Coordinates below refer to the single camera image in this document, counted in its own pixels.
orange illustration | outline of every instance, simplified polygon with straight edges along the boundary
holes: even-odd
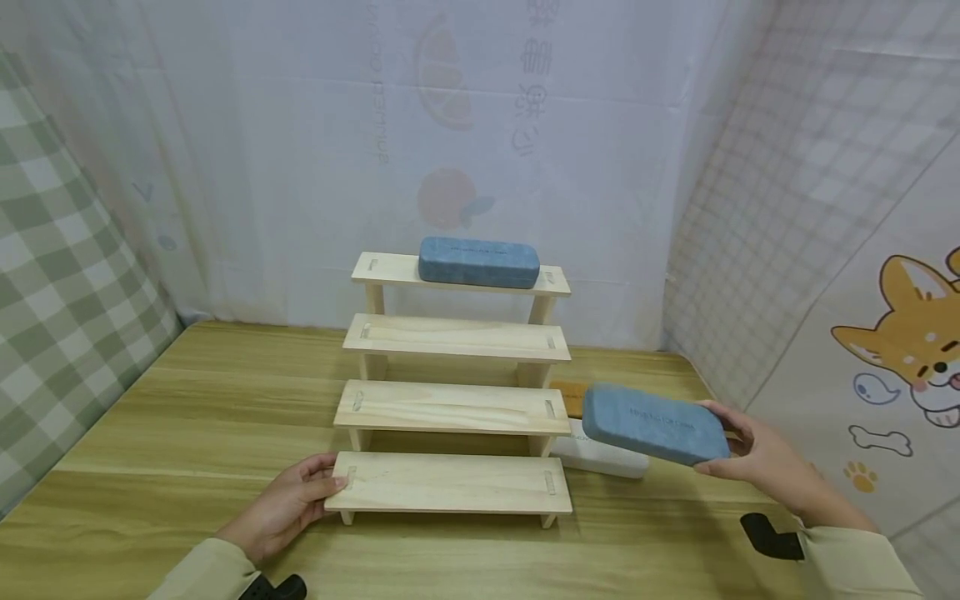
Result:
[[[433,120],[457,131],[473,128],[470,95],[459,67],[460,55],[446,22],[438,14],[427,25],[414,49],[417,92]]]
[[[463,223],[464,209],[476,198],[470,177],[460,169],[443,167],[420,183],[417,206],[423,221],[440,229],[456,229]]]

wooden display stand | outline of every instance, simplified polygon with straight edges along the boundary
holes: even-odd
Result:
[[[547,324],[557,297],[570,295],[559,267],[540,267],[533,289],[444,284],[420,279],[418,258],[363,252],[353,280],[367,287],[367,312],[353,318],[343,348],[360,354],[360,379],[348,381],[334,426],[349,432],[334,473],[349,479],[325,506],[344,523],[357,512],[540,515],[549,527],[573,512],[560,460],[548,458],[569,436],[563,396],[547,389],[554,364],[570,353],[561,329]],[[527,324],[387,316],[384,285],[527,294]],[[517,361],[519,388],[385,381],[388,356],[422,354]],[[521,435],[529,457],[366,452],[375,430]]]

sleeve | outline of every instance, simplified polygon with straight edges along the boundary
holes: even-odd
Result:
[[[830,600],[915,600],[924,595],[881,534],[839,527],[800,533],[801,563],[809,598]]]
[[[147,600],[237,600],[259,574],[243,550],[210,538],[167,573]]]

dog ear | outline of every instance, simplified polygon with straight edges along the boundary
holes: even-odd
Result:
[[[833,339],[860,360],[884,367],[883,338],[876,331],[859,327],[834,327],[830,333],[833,334]]]
[[[951,273],[960,277],[960,248],[954,248],[953,252],[947,255],[947,266]]]
[[[880,292],[894,310],[941,300],[955,294],[953,286],[919,260],[891,256],[880,270]]]

white backdrop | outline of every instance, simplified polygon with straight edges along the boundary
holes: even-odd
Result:
[[[675,215],[764,4],[56,0],[4,39],[187,320],[346,326],[360,251],[449,234],[561,265],[570,342],[657,348]]]

